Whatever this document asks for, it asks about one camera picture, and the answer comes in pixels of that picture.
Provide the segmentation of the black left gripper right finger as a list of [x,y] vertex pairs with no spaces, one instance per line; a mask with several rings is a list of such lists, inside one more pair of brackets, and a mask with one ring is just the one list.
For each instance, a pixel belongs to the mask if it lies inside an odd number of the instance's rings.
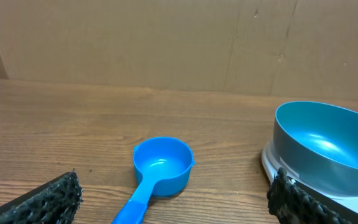
[[267,192],[268,212],[281,224],[358,224],[358,213],[279,168]]

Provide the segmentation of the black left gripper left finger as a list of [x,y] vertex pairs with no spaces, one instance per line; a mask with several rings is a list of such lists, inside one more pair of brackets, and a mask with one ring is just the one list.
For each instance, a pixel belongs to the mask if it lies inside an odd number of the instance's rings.
[[57,178],[0,206],[0,223],[73,223],[83,189],[75,171]]

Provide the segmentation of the blue plastic measuring scoop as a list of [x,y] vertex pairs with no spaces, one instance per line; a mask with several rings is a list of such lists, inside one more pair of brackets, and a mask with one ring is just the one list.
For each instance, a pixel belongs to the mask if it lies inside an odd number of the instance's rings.
[[152,196],[170,197],[187,185],[195,158],[190,146],[172,137],[150,138],[134,147],[137,188],[112,224],[140,224]]

